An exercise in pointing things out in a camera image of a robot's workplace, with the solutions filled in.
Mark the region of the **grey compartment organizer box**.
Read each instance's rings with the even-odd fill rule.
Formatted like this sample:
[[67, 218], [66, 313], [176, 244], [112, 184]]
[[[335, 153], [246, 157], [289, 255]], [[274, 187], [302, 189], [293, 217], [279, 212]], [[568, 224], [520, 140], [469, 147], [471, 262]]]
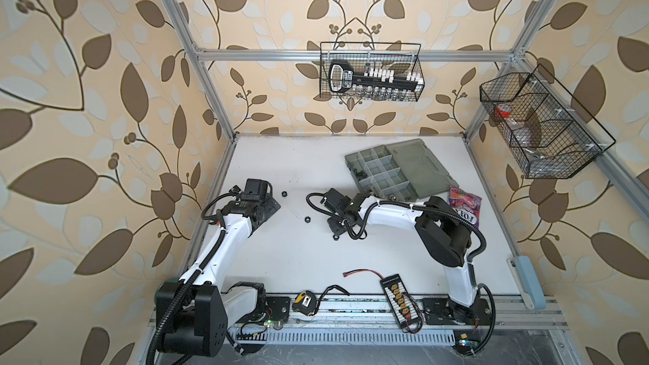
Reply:
[[359, 191], [380, 199], [415, 202], [458, 185], [422, 140], [360, 150], [345, 162]]

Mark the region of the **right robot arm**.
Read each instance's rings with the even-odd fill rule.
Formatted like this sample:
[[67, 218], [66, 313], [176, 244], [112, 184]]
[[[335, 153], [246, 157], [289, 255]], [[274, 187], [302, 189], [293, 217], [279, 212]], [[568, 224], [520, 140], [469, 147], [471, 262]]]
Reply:
[[350, 198], [330, 189], [324, 194], [307, 196], [308, 205], [328, 216], [333, 238], [348, 235], [362, 240], [371, 225], [389, 226], [415, 231], [431, 258], [444, 267], [449, 287], [446, 302], [434, 313], [455, 324], [479, 325], [495, 318], [495, 306], [483, 307], [476, 283], [473, 259], [483, 253], [487, 243], [483, 233], [468, 219], [458, 214], [440, 197], [433, 196], [424, 204], [378, 199], [357, 194]]

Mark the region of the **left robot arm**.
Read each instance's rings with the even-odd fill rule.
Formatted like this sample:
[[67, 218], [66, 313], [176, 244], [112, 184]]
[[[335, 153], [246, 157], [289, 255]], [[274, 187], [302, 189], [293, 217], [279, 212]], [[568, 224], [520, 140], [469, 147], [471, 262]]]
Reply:
[[196, 261], [155, 294], [155, 331], [145, 363], [155, 363], [159, 353], [179, 355], [179, 364], [193, 357], [214, 358], [238, 320], [265, 311], [263, 284], [238, 282], [227, 292], [222, 286], [243, 243], [279, 209], [270, 182], [253, 178], [204, 207], [200, 217], [212, 237]]

